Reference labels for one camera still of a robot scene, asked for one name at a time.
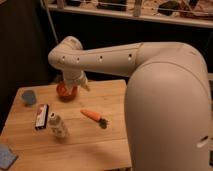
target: bottle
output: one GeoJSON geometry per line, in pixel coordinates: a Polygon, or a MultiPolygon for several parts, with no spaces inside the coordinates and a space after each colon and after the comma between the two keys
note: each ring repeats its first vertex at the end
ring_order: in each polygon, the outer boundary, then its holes
{"type": "Polygon", "coordinates": [[[68,136],[68,130],[63,120],[59,115],[52,113],[49,117],[49,126],[51,127],[53,134],[57,138],[65,138],[68,136]]]}

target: shelf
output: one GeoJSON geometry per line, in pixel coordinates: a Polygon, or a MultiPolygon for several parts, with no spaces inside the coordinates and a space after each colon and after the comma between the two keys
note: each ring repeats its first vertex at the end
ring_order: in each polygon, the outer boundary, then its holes
{"type": "Polygon", "coordinates": [[[103,5],[102,7],[107,7],[107,5],[109,6],[111,5],[111,7],[114,8],[117,5],[121,7],[123,6],[125,10],[118,11],[117,9],[116,10],[100,9],[100,7],[97,8],[100,2],[95,0],[90,0],[87,2],[80,1],[80,5],[78,7],[65,5],[59,8],[57,4],[48,4],[47,6],[50,11],[80,13],[80,14],[106,16],[106,17],[122,18],[122,19],[130,19],[130,20],[142,20],[142,21],[177,24],[177,25],[185,25],[185,26],[213,28],[213,2],[212,2],[212,11],[210,11],[210,13],[200,12],[196,10],[190,11],[191,10],[190,8],[188,8],[187,10],[162,9],[165,11],[171,11],[172,14],[170,16],[166,16],[162,13],[159,13],[159,4],[162,4],[166,0],[145,0],[143,2],[141,2],[140,0],[136,0],[136,2],[133,0],[127,0],[126,5],[118,4],[118,3],[117,4],[106,3],[106,2],[104,3],[103,1],[106,1],[106,0],[102,0],[101,2],[101,4],[103,5]]]}

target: orange carrot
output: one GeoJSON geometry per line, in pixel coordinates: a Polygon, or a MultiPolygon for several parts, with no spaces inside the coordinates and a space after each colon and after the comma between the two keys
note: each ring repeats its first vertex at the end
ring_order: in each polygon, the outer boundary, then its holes
{"type": "Polygon", "coordinates": [[[93,111],[86,110],[86,109],[81,109],[80,112],[83,115],[87,116],[88,118],[98,122],[99,126],[102,129],[106,129],[107,128],[108,121],[106,119],[102,118],[100,113],[93,112],[93,111]]]}
{"type": "Polygon", "coordinates": [[[100,119],[101,119],[101,115],[97,112],[93,112],[93,111],[90,111],[90,110],[86,110],[86,109],[81,109],[80,112],[87,116],[88,118],[96,121],[96,122],[99,122],[100,119]]]}

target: wall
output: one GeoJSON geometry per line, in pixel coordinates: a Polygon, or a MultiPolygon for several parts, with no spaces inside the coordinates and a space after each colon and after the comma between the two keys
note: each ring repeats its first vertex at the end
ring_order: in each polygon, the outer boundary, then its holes
{"type": "Polygon", "coordinates": [[[7,0],[0,5],[0,130],[18,87],[52,80],[47,54],[53,46],[38,0],[7,0]]]}

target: blue object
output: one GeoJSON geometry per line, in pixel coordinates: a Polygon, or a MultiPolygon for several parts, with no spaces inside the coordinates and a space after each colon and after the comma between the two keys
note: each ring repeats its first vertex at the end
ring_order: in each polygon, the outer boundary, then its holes
{"type": "Polygon", "coordinates": [[[33,90],[26,90],[22,94],[22,99],[28,106],[34,105],[36,103],[36,97],[33,90]]]}
{"type": "Polygon", "coordinates": [[[0,168],[1,169],[9,169],[9,167],[16,161],[18,155],[15,155],[11,152],[11,150],[5,146],[0,144],[0,168]]]}

